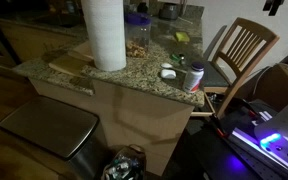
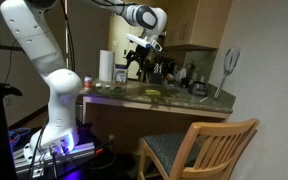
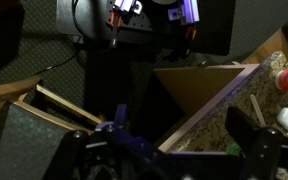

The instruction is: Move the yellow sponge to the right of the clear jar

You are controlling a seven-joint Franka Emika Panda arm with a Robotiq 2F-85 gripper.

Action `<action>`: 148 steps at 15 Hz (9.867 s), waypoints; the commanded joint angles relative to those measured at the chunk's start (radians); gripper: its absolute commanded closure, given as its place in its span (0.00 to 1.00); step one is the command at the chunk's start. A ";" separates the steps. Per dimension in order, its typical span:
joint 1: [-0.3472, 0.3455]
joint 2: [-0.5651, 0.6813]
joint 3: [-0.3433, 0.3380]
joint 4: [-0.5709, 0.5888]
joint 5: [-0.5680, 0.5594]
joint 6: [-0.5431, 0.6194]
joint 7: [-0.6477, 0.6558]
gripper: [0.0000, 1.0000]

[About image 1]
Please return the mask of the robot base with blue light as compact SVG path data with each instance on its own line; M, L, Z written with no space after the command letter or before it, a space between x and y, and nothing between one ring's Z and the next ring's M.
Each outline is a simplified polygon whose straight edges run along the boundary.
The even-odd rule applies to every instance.
M217 123L222 136L288 179L288 105L277 112L259 99L241 102Z

